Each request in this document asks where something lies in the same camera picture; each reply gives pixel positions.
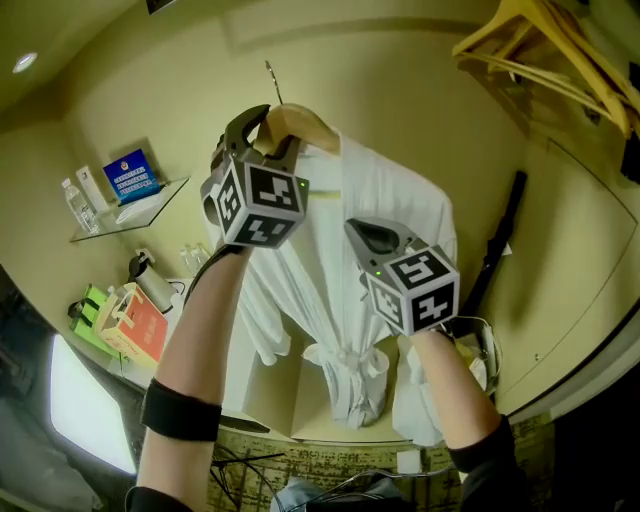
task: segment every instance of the black sleeve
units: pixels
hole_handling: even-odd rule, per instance
[[[193,512],[177,499],[148,487],[131,489],[127,493],[125,510],[126,512]]]
[[[468,473],[462,483],[463,512],[472,510],[531,510],[527,478],[518,468],[509,421],[482,441],[449,450],[458,471]]]

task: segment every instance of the ceiling light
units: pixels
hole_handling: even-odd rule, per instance
[[[13,68],[14,73],[21,73],[25,69],[27,69],[38,57],[38,54],[35,52],[27,53],[18,59],[16,65]]]

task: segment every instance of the human arm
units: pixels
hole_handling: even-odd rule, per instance
[[[250,253],[228,254],[202,274],[156,370],[155,379],[166,388],[222,404],[229,340]],[[212,454],[212,442],[179,441],[147,429],[137,485],[193,511],[204,510]],[[145,509],[134,501],[132,510]]]
[[[468,477],[462,510],[528,510],[526,477],[518,469],[511,428],[445,336],[411,337],[456,468]]]

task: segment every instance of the wall outlet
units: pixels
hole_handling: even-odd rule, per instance
[[[140,256],[141,254],[144,254],[147,257],[147,259],[151,262],[152,265],[156,262],[156,259],[153,257],[153,254],[151,254],[151,251],[146,247],[141,247],[140,249],[136,249],[136,254],[138,256]]]

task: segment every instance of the black wristband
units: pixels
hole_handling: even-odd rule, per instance
[[[151,380],[142,404],[141,423],[165,437],[182,441],[218,439],[222,407],[181,395]]]
[[[134,487],[129,489],[125,498],[126,512],[193,512],[184,503],[163,492],[148,487]]]
[[[477,443],[464,448],[449,448],[456,469],[463,473],[471,473],[476,467],[491,460],[508,461],[515,465],[514,453],[513,433],[506,416],[502,416],[496,430]]]

